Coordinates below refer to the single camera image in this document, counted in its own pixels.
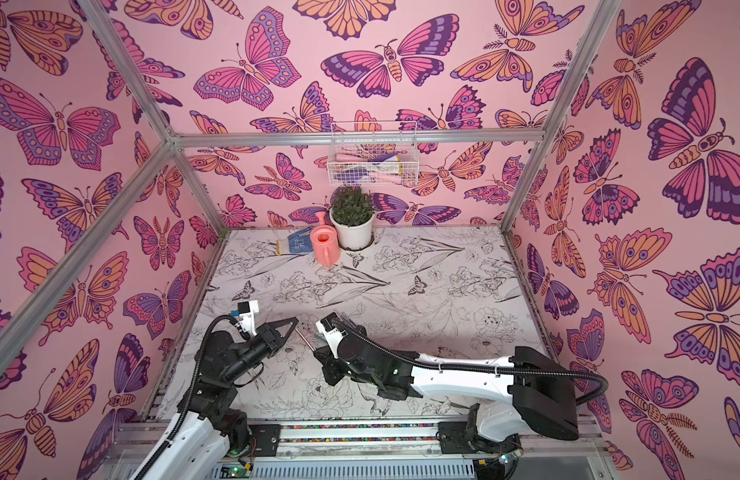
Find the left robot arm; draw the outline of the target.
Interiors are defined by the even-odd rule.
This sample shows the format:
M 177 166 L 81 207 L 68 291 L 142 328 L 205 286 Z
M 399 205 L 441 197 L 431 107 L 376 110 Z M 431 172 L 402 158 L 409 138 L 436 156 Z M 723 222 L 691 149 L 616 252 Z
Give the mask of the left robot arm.
M 189 387 L 134 479 L 203 479 L 227 455 L 254 451 L 247 414 L 232 407 L 239 378 L 282 350 L 295 317 L 247 327 L 240 314 L 216 317 L 195 354 Z

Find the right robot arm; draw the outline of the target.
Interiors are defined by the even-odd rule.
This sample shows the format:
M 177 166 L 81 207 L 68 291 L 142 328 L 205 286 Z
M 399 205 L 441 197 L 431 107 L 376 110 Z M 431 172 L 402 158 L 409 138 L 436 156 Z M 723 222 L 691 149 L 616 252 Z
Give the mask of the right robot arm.
M 561 367 L 539 351 L 520 346 L 509 356 L 458 360 L 388 349 L 363 328 L 339 318 L 317 322 L 326 344 L 315 350 L 330 385 L 344 379 L 375 387 L 390 401 L 437 396 L 476 399 L 467 431 L 498 442 L 533 431 L 561 440 L 579 439 L 578 408 L 607 392 L 599 374 Z

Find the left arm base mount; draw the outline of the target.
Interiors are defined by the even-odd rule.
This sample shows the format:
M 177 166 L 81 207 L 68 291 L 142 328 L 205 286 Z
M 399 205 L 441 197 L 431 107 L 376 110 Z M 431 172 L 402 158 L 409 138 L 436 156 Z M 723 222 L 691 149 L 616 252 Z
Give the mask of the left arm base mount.
M 247 458 L 275 457 L 280 444 L 281 424 L 251 424 L 248 444 L 242 456 Z

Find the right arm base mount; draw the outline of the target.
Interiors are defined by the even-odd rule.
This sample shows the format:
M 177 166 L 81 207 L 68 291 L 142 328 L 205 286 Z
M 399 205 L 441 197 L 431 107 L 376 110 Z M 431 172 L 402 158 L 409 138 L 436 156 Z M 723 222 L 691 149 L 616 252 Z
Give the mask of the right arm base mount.
M 445 421 L 438 424 L 436 438 L 443 454 L 503 455 L 522 450 L 520 437 L 510 435 L 502 441 L 489 440 L 477 433 L 467 422 Z

